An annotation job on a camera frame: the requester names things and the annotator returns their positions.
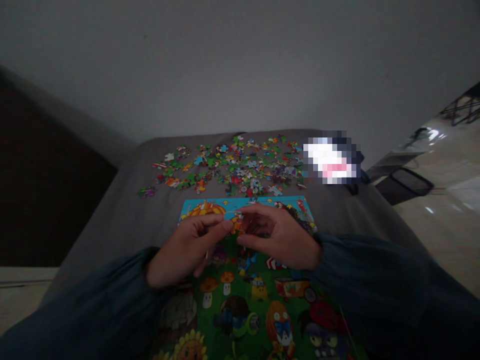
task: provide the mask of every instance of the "hand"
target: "hand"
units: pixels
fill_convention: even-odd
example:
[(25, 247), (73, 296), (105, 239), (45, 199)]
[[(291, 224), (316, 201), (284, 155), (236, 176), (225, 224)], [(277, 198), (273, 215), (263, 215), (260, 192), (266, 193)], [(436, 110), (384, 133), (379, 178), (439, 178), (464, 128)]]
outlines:
[[(292, 269), (315, 269), (323, 249), (287, 210), (254, 204), (238, 211), (243, 215), (245, 230), (237, 238), (239, 245), (267, 254)], [(257, 236), (265, 234), (270, 237)]]
[(210, 263), (215, 244), (232, 229), (233, 223), (223, 220), (221, 214), (185, 218), (145, 267), (148, 286), (155, 289), (169, 287), (192, 271), (198, 278)]

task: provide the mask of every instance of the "pumpkin cartoon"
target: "pumpkin cartoon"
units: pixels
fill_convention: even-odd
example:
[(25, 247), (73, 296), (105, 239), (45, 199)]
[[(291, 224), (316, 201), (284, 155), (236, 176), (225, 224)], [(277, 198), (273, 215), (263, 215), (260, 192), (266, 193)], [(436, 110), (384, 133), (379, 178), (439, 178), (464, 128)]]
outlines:
[(285, 306), (278, 300), (270, 303), (265, 319), (266, 335), (273, 350), (268, 359), (293, 359), (295, 343), (292, 320)]
[(225, 209), (220, 205), (215, 204), (215, 201), (203, 200), (203, 203), (198, 204), (191, 211), (188, 208), (187, 216), (198, 216), (198, 215), (208, 215), (208, 214), (225, 214)]
[(235, 211), (235, 216), (230, 219), (231, 222), (233, 223), (233, 227), (231, 228), (230, 234), (235, 235), (236, 232), (238, 232), (239, 234), (243, 234), (242, 219), (243, 219), (242, 214)]

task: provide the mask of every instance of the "mushroom cartoon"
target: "mushroom cartoon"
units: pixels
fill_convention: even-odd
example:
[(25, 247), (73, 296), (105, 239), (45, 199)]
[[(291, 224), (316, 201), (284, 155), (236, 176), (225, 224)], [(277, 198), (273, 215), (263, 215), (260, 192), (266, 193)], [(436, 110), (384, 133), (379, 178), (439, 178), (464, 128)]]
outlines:
[(220, 282), (223, 283), (223, 295), (227, 296), (230, 295), (230, 291), (232, 291), (232, 287), (230, 283), (235, 279), (235, 276), (230, 271), (225, 271), (221, 277)]
[(205, 293), (203, 295), (203, 302), (201, 305), (204, 309), (208, 309), (212, 306), (212, 293), (217, 290), (219, 283), (214, 277), (206, 277), (200, 284), (200, 291)]

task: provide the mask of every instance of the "white wall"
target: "white wall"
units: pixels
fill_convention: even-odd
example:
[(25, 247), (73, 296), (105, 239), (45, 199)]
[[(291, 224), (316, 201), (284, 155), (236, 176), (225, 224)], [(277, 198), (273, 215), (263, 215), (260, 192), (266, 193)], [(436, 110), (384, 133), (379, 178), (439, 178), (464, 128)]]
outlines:
[(480, 80), (479, 20), (475, 0), (3, 0), (0, 62), (117, 165), (154, 137), (317, 128), (367, 168)]

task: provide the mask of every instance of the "pile of puzzle pieces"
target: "pile of puzzle pieces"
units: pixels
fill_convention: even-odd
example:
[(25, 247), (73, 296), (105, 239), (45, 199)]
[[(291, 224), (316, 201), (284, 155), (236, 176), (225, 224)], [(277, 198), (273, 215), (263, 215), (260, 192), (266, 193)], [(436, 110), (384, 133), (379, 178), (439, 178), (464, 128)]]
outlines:
[[(164, 156), (162, 162), (152, 166), (162, 171), (157, 176), (157, 185), (165, 184), (173, 189), (182, 190), (193, 187), (197, 194), (206, 190), (207, 183), (217, 178), (219, 184), (226, 184), (225, 195), (243, 194), (252, 200), (257, 197), (281, 196), (282, 188), (292, 185), (296, 181), (299, 189), (306, 189), (302, 175), (303, 159), (302, 148), (296, 141), (287, 143), (289, 151), (282, 152), (276, 145), (286, 143), (283, 135), (269, 138), (268, 142), (257, 144), (253, 139), (244, 141), (242, 136), (234, 136), (232, 144), (223, 144), (212, 149), (211, 145), (199, 145), (195, 148), (193, 162), (183, 163), (192, 154), (186, 146), (179, 146), (175, 152)], [(187, 173), (193, 165), (206, 168), (201, 173), (188, 173), (183, 179), (174, 176), (175, 171)], [(265, 189), (261, 180), (272, 182)], [(157, 191), (154, 185), (141, 188), (138, 196), (152, 197)]]

